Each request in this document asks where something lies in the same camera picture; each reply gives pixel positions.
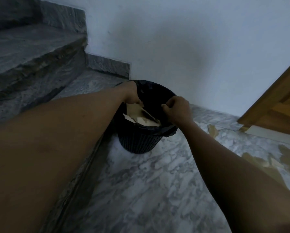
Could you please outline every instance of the wooden door frame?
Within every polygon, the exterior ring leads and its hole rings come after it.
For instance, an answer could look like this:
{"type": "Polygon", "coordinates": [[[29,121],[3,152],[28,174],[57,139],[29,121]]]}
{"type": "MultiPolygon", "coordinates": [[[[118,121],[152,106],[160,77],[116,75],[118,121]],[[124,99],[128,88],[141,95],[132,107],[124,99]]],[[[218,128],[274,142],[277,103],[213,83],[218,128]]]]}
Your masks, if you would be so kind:
{"type": "Polygon", "coordinates": [[[238,123],[249,128],[264,116],[276,103],[290,95],[290,67],[268,88],[268,90],[238,119],[238,123]]]}

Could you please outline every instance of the white wall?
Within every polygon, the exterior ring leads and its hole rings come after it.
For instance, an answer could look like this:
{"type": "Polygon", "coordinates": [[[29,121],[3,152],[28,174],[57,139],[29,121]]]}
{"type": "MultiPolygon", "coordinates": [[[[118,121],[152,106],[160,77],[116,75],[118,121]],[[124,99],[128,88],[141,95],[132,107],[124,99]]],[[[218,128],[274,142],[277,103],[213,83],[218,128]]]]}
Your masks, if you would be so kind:
{"type": "Polygon", "coordinates": [[[88,53],[241,116],[290,66],[290,0],[48,0],[84,9],[88,53]]]}

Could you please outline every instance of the trash can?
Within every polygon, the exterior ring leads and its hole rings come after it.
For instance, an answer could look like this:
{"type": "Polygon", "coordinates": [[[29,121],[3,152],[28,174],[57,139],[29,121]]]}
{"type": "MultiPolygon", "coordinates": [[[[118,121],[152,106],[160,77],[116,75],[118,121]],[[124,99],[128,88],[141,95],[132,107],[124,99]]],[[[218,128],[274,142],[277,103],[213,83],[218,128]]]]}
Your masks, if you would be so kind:
{"type": "Polygon", "coordinates": [[[127,106],[122,103],[114,116],[114,122],[121,145],[129,152],[143,154],[151,151],[162,137],[176,133],[177,127],[168,122],[161,104],[165,104],[175,94],[168,88],[145,80],[133,80],[138,89],[138,96],[144,109],[154,118],[159,119],[161,126],[143,126],[125,119],[127,106]]]}

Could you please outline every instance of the wooden door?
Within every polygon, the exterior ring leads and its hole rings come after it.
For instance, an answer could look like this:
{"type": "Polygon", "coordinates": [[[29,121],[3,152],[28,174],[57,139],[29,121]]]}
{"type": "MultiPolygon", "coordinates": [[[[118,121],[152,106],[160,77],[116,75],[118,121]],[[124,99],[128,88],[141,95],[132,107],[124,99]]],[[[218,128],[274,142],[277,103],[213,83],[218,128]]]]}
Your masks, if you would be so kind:
{"type": "Polygon", "coordinates": [[[290,67],[238,120],[247,129],[252,125],[290,134],[290,67]]]}

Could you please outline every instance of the forearm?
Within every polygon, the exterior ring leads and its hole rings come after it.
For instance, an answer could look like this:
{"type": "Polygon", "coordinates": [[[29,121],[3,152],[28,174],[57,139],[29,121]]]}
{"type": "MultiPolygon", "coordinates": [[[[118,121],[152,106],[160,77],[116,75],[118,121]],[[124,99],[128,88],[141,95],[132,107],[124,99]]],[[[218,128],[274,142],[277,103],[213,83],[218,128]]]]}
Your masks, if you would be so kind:
{"type": "Polygon", "coordinates": [[[0,231],[38,229],[123,100],[121,88],[77,95],[0,124],[0,231]]]}
{"type": "Polygon", "coordinates": [[[194,122],[180,129],[205,184],[234,232],[273,232],[290,224],[289,190],[223,147],[194,122]]]}

